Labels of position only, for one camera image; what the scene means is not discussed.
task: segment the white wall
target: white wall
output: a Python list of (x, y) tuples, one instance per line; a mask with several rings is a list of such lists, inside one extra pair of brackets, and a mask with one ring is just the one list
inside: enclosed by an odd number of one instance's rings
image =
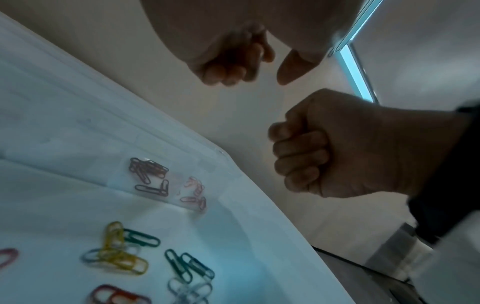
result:
[(335, 59), (280, 87), (276, 71), (289, 49), (272, 39), (277, 60), (255, 83), (212, 88), (169, 53), (137, 1), (3, 0), (0, 10), (224, 148), (312, 245), (363, 264), (413, 222), (402, 195), (298, 195), (274, 171), (269, 125), (320, 88), (353, 92)]

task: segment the dark sleeve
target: dark sleeve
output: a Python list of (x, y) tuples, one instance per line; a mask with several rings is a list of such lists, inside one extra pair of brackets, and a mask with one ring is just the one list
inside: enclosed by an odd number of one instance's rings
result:
[(480, 111), (479, 107), (458, 111), (471, 113), (472, 124), (420, 195), (408, 202), (418, 222), (417, 235), (431, 244), (480, 209)]

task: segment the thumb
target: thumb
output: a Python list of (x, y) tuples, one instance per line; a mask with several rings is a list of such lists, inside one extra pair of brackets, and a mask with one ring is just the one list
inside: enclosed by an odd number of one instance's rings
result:
[(291, 50), (278, 69), (276, 75), (278, 83), (283, 86), (287, 85), (310, 72), (322, 62), (327, 52), (328, 50), (322, 53), (312, 54)]

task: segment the green paper clip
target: green paper clip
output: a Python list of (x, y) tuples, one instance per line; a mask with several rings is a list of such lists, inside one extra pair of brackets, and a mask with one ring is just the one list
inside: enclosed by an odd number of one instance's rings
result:
[(167, 261), (170, 263), (172, 268), (175, 270), (175, 272), (178, 274), (178, 276), (184, 280), (185, 283), (190, 284), (194, 280), (194, 276), (190, 272), (189, 268), (187, 267), (186, 264), (180, 259), (180, 257), (177, 255), (173, 249), (169, 249), (165, 251), (165, 257)]
[(185, 252), (184, 254), (182, 254), (181, 260), (184, 264), (186, 264), (200, 276), (207, 277), (210, 280), (213, 280), (215, 278), (215, 272), (213, 270), (205, 266), (202, 262), (191, 256), (189, 253)]
[[(138, 244), (142, 247), (148, 246), (148, 247), (158, 247), (160, 246), (161, 242), (160, 239), (154, 236), (151, 236), (146, 233), (138, 232), (135, 230), (131, 229), (124, 229), (124, 238), (126, 242), (133, 243), (133, 244)], [(142, 238), (147, 239), (147, 240), (154, 240), (155, 242), (147, 242), (141, 240)]]

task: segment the wrist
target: wrist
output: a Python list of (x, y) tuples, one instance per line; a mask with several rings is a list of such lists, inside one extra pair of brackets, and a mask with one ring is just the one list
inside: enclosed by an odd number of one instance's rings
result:
[(387, 136), (394, 145), (394, 192), (418, 195), (460, 140), (469, 114), (384, 108)]

